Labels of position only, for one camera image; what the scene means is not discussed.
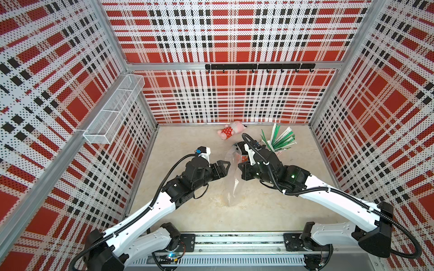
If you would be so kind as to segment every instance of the clear plastic bag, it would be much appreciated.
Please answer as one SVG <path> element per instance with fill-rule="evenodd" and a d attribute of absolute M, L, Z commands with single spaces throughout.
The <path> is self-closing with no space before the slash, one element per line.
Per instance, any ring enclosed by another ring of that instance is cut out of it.
<path fill-rule="evenodd" d="M 241 179 L 241 170 L 238 168 L 241 159 L 241 150 L 236 145 L 233 145 L 225 156 L 225 161 L 229 161 L 231 165 L 224 178 L 223 201 L 227 206 L 236 205 L 243 196 L 242 189 L 246 181 Z"/>

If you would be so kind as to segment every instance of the black mounting plate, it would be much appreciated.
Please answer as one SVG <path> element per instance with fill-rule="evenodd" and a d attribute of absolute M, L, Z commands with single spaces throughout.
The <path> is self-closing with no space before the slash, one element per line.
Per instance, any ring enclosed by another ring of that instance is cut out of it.
<path fill-rule="evenodd" d="M 181 242 L 185 244 L 185 252 L 193 252 L 194 244 L 196 243 L 196 235 L 195 234 L 181 234 L 179 238 Z M 156 252 L 167 252 L 165 249 L 157 250 Z M 184 252 L 184 246 L 180 244 L 175 252 Z"/>
<path fill-rule="evenodd" d="M 303 240 L 300 239 L 301 233 L 284 233 L 283 242 L 286 251 L 300 251 L 303 250 Z"/>

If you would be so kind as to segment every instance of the wall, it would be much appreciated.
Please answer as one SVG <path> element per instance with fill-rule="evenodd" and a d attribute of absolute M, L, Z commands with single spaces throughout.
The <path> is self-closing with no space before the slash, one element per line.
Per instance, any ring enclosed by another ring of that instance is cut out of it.
<path fill-rule="evenodd" d="M 0 4 L 0 226 L 120 74 L 90 2 Z M 65 270 L 122 219 L 151 136 L 135 104 L 112 145 L 84 144 L 0 270 Z"/>
<path fill-rule="evenodd" d="M 308 123 L 334 69 L 309 71 L 138 71 L 158 123 Z"/>
<path fill-rule="evenodd" d="M 343 190 L 386 201 L 418 238 L 418 260 L 394 255 L 392 270 L 434 267 L 434 4 L 387 1 L 313 129 Z M 392 233 L 392 248 L 411 242 Z"/>
<path fill-rule="evenodd" d="M 102 1 L 130 63 L 340 61 L 370 3 Z M 159 123 L 307 124 L 334 69 L 136 73 Z"/>
<path fill-rule="evenodd" d="M 371 1 L 102 0 L 131 63 L 341 60 Z"/>

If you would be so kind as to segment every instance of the beige floor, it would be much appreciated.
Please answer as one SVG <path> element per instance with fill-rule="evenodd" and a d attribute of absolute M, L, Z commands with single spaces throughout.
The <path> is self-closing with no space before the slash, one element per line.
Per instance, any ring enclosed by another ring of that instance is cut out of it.
<path fill-rule="evenodd" d="M 195 151 L 197 147 L 211 148 L 211 163 L 224 160 L 231 145 L 242 141 L 242 138 L 239 134 L 228 140 L 221 140 L 216 133 L 219 128 L 215 126 L 160 127 L 131 213 L 150 201 L 173 164 L 185 154 Z M 333 185 L 309 127 L 292 126 L 291 128 L 296 135 L 297 144 L 290 150 L 284 151 L 279 159 L 284 165 L 297 165 Z M 260 141 L 261 129 L 268 137 L 272 126 L 249 126 L 245 132 Z M 181 163 L 174 170 L 169 180 L 184 171 L 185 163 Z M 315 202 L 282 195 L 276 190 L 263 187 L 257 180 L 245 182 L 243 194 L 240 195 L 237 204 L 227 206 L 223 200 L 224 183 L 231 181 L 220 179 L 210 182 L 210 187 L 202 198 L 189 200 L 175 212 L 157 222 L 153 229 L 162 223 L 172 222 L 182 232 L 291 231 L 303 230 L 304 224 L 309 221 L 319 223 L 346 221 L 345 218 Z M 196 195 L 200 195 L 202 191 L 203 188 L 196 191 Z"/>

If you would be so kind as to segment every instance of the stuffed toy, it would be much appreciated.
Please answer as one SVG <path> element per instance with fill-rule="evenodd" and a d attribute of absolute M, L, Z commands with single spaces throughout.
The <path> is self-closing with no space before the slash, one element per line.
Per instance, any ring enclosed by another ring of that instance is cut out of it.
<path fill-rule="evenodd" d="M 247 126 L 242 124 L 241 121 L 234 121 L 230 125 L 226 124 L 224 127 L 223 130 L 217 131 L 217 134 L 223 140 L 228 139 L 235 134 L 239 134 L 247 128 Z"/>

